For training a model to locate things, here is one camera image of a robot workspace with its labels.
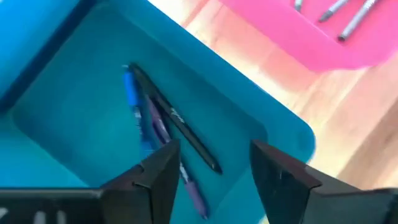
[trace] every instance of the black pen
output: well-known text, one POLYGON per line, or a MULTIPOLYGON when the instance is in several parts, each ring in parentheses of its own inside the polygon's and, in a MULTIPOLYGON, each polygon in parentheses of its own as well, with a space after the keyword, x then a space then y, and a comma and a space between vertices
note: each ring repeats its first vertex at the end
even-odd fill
POLYGON ((199 140, 196 134, 190 129, 184 119, 177 113, 175 108, 166 100, 165 96, 157 89, 149 76, 136 64, 130 64, 129 69, 136 74, 136 80, 139 82, 143 92, 154 102, 159 104, 160 108, 166 112, 174 125, 188 139, 193 148, 199 153, 203 160, 215 172, 222 174, 217 160, 210 154, 206 146, 199 140))

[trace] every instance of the blue pen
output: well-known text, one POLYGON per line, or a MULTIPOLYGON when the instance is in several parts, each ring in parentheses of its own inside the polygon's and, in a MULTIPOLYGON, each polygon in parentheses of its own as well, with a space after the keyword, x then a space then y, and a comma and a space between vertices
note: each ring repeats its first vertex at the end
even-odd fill
POLYGON ((137 129, 139 130, 141 137, 141 150, 142 156, 147 157, 153 153, 153 148, 150 144, 150 137, 147 135, 147 131, 144 130, 144 124, 142 120, 142 97, 140 96, 139 86, 136 83, 134 75, 131 72, 124 74, 124 86, 127 93, 127 102, 129 103, 134 116, 137 119, 137 129))

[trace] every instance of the pen cap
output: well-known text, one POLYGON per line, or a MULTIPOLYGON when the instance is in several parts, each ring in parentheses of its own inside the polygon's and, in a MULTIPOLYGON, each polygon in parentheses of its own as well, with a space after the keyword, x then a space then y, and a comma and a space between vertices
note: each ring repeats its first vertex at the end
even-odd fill
POLYGON ((127 92, 127 102, 130 106, 138 105, 137 83, 132 72, 125 72, 123 76, 124 86, 127 92))

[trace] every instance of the marker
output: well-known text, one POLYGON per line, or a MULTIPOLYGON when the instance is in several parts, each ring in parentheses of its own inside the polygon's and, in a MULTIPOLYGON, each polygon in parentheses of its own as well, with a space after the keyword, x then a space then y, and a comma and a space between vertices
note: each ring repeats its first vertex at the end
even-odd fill
POLYGON ((343 32, 338 36, 339 41, 345 41, 354 32, 357 26, 363 21, 368 12, 377 3, 378 0, 367 0, 362 8, 355 14, 351 22, 345 27, 343 32))
POLYGON ((215 172, 222 174, 220 165, 217 160, 210 154, 209 150, 205 145, 199 140, 196 134, 190 129, 188 124, 179 115, 179 113, 173 108, 173 106, 166 100, 166 97, 161 94, 157 89, 152 80, 145 74, 145 72, 139 68, 137 65, 132 64, 129 66, 131 72, 135 74, 135 78, 142 88, 144 94, 152 100, 152 102, 157 103, 162 110, 164 110, 170 117, 174 125, 180 130, 180 132, 185 136, 185 138, 190 142, 193 148, 199 153, 203 160, 210 166, 215 172))
POLYGON ((338 0, 319 18, 319 22, 327 21, 334 13, 341 9, 349 0, 338 0))
POLYGON ((303 5, 303 0, 295 0, 294 2, 294 8, 300 12, 301 11, 301 7, 303 5))

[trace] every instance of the gray marker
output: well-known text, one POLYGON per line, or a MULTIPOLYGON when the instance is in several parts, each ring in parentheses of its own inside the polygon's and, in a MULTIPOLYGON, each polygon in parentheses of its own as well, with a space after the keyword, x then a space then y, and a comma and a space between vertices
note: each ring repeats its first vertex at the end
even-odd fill
POLYGON ((294 8, 300 12, 301 11, 301 6, 303 4, 303 0, 295 0, 294 2, 294 8))
POLYGON ((351 22, 349 22, 343 32, 338 36, 339 41, 345 41, 353 33, 355 28, 362 22, 376 2, 378 2, 378 0, 367 0, 363 4, 362 8, 355 14, 351 22))
POLYGON ((319 22, 327 21, 335 12, 337 12, 341 7, 343 7, 349 0, 338 0, 321 16, 318 20, 319 22))

